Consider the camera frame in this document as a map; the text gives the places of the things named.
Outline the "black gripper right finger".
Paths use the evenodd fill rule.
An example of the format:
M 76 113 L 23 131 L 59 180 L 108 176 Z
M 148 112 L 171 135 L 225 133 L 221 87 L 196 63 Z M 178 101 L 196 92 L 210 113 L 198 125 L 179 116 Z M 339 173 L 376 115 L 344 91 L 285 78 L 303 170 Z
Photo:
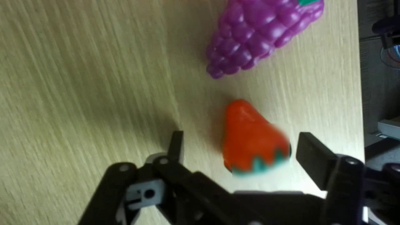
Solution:
M 320 190 L 331 191 L 334 188 L 339 156 L 314 133 L 299 133 L 296 160 Z

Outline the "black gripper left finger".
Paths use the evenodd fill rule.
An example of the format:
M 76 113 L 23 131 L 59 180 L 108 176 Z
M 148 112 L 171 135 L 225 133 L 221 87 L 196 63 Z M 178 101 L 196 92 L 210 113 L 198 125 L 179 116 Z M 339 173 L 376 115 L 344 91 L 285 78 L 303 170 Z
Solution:
M 181 147 L 184 141 L 184 132 L 183 131 L 174 131 L 171 135 L 168 157 L 173 162 L 179 162 L 181 158 Z

